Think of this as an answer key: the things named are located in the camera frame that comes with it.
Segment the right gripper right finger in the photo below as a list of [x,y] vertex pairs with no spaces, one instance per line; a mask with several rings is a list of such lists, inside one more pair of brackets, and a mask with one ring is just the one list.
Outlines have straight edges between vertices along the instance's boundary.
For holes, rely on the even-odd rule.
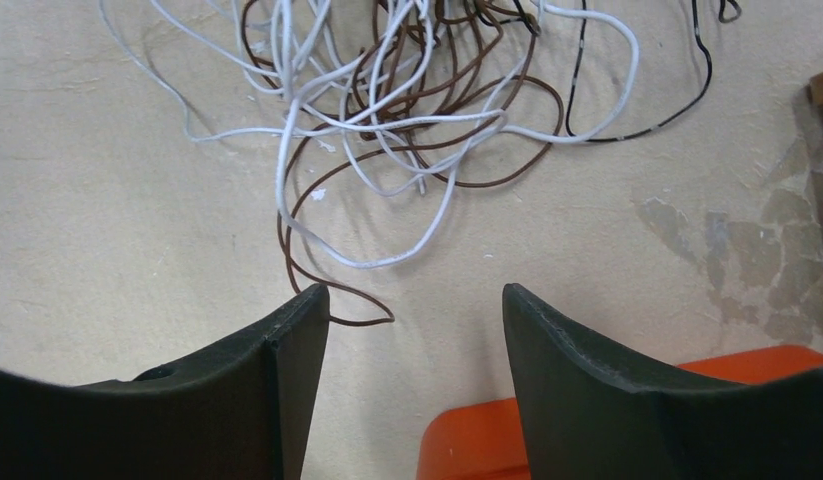
[[683,370],[502,291],[535,479],[823,479],[823,367],[750,385]]

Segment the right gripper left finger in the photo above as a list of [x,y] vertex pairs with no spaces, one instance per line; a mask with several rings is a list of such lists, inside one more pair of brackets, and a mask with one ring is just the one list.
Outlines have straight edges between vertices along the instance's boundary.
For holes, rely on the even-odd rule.
[[130,381],[0,370],[0,479],[298,479],[328,331],[313,285]]

